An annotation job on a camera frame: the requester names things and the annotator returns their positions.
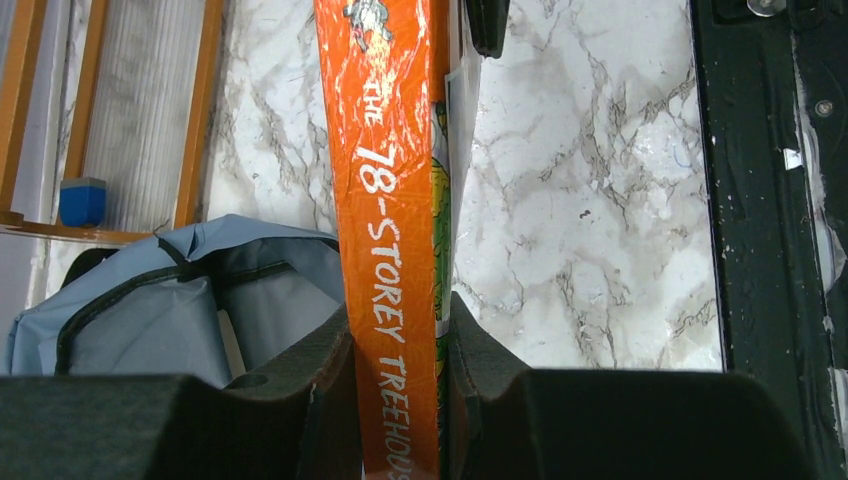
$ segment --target gray fabric bag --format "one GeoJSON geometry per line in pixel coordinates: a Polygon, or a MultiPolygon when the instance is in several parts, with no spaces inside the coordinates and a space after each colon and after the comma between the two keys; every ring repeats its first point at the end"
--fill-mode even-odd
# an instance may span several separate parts
{"type": "Polygon", "coordinates": [[[229,215],[129,245],[21,313],[0,372],[186,373],[222,387],[233,374],[219,311],[251,370],[343,301],[335,237],[229,215]]]}

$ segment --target screw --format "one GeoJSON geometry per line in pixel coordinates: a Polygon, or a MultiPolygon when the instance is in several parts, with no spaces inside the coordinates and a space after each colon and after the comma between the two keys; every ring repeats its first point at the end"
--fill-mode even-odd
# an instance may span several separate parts
{"type": "Polygon", "coordinates": [[[820,117],[829,117],[833,113],[833,102],[830,100],[822,100],[816,104],[816,113],[820,117]]]}

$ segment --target orange book spine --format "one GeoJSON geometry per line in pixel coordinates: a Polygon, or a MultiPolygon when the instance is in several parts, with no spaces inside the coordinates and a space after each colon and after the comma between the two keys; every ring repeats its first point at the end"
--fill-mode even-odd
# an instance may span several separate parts
{"type": "Polygon", "coordinates": [[[447,392],[439,391],[436,336],[437,328],[445,333],[450,283],[447,4],[315,0],[369,479],[440,476],[447,392]],[[437,158],[439,145],[445,158],[437,158]]]}

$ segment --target blue block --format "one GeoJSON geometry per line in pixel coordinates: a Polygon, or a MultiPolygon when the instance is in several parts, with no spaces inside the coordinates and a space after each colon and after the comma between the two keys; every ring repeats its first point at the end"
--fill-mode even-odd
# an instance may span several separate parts
{"type": "Polygon", "coordinates": [[[96,178],[63,180],[59,219],[68,227],[96,227],[106,212],[106,182],[96,178]]]}

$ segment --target marble floor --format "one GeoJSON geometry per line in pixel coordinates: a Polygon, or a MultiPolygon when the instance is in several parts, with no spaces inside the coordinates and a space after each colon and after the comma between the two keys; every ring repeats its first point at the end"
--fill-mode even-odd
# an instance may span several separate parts
{"type": "MultiPolygon", "coordinates": [[[[483,65],[455,288],[533,366],[719,370],[685,0],[512,0],[510,17],[483,65]]],[[[312,0],[233,1],[225,30],[205,215],[334,231],[312,0]]],[[[42,245],[32,301],[80,249],[42,245]]]]}

